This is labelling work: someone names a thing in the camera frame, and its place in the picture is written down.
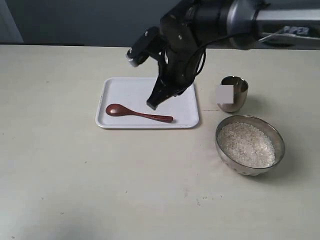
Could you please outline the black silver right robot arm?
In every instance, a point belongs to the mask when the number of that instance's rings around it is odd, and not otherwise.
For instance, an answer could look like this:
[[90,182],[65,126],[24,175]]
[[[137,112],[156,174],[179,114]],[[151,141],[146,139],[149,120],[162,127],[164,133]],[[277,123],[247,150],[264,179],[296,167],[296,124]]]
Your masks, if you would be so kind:
[[320,46],[320,3],[273,6],[264,0],[183,0],[160,19],[165,48],[147,105],[156,109],[193,84],[210,45],[250,50]]

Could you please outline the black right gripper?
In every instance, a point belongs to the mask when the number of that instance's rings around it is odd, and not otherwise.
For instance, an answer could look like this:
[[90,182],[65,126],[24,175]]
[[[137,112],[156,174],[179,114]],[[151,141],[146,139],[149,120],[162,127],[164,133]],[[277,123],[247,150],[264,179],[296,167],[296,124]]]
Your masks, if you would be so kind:
[[192,30],[196,11],[167,13],[160,19],[160,31],[167,40],[165,73],[155,82],[146,104],[152,109],[172,96],[181,95],[195,80],[200,64],[199,43]]

